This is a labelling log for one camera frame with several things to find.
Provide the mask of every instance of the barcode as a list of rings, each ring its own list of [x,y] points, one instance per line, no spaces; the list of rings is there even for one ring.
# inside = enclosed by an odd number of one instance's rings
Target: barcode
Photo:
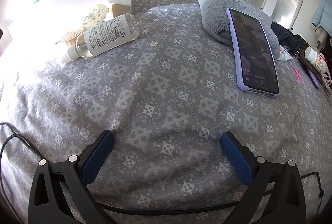
[[[117,29],[117,27],[114,27],[114,28],[112,28],[112,29],[113,29],[113,32],[114,32],[115,38],[116,38],[116,39],[120,38],[120,33],[119,33],[119,30]]]

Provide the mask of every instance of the metal screw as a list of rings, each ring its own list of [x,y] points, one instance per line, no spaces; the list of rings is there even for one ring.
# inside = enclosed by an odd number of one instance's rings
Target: metal screw
[[[290,165],[290,166],[292,166],[292,167],[294,167],[295,166],[295,161],[293,161],[293,160],[289,160],[288,161],[288,164]]]
[[[70,157],[69,157],[69,161],[70,162],[74,162],[74,161],[76,161],[77,160],[77,156],[76,155],[71,155]]]
[[[259,156],[259,157],[257,157],[257,161],[258,161],[259,163],[264,163],[264,162],[265,162],[265,158]]]
[[[39,161],[40,166],[43,166],[45,164],[46,164],[46,159],[42,159],[42,160]]]

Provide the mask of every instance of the bottle label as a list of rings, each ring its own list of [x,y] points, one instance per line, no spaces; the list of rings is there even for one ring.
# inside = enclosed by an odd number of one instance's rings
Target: bottle label
[[[318,55],[316,61],[313,63],[313,66],[320,74],[323,74],[326,71],[326,62],[320,55]]]
[[[84,32],[85,43],[94,56],[132,39],[125,15],[117,16]]]

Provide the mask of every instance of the plush fabric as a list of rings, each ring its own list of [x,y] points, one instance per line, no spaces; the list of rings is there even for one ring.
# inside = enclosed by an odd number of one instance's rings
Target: plush fabric
[[[321,25],[332,36],[332,0],[322,0],[311,21],[315,26]]]
[[[272,18],[257,10],[248,0],[198,0],[205,30],[216,40],[233,46],[227,8],[233,8],[257,18],[265,30],[274,59],[279,57],[279,42],[271,30]]]

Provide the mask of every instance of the lavender phone case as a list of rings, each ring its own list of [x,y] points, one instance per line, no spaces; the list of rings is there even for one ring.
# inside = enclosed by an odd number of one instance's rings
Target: lavender phone case
[[[233,8],[227,8],[226,10],[226,14],[229,18],[229,28],[230,28],[230,33],[231,33],[231,36],[232,36],[232,41],[233,41],[233,48],[234,48],[234,57],[235,57],[235,69],[236,69],[236,82],[237,82],[237,86],[239,87],[239,89],[241,89],[242,91],[245,91],[245,92],[253,92],[253,93],[257,93],[257,94],[261,94],[261,95],[265,95],[265,96],[269,96],[269,97],[272,97],[272,98],[276,98],[279,96],[279,93],[277,94],[272,94],[270,92],[265,92],[263,90],[260,90],[260,89],[252,89],[248,86],[246,86],[243,82],[243,76],[242,76],[242,64],[241,64],[241,56],[240,56],[240,50],[239,50],[239,44],[237,42],[237,37],[236,37],[236,32],[235,32],[235,28],[234,28],[234,24],[233,24],[233,19],[232,19],[232,16],[230,14],[230,9],[232,10],[235,10],[235,11],[238,11],[240,12],[239,10],[236,10],[236,9],[233,9]],[[262,29],[263,29],[263,32],[264,32],[264,35],[265,35],[265,38],[266,38],[266,34],[265,34],[265,31],[264,31],[264,28],[261,24],[261,22],[259,21]]]
[[[312,78],[313,83],[315,84],[315,86],[316,86],[318,89],[320,89],[320,83],[319,83],[319,81],[317,80],[316,76],[313,74],[313,72],[312,72],[311,70],[308,69],[308,71],[309,71],[310,77]]]

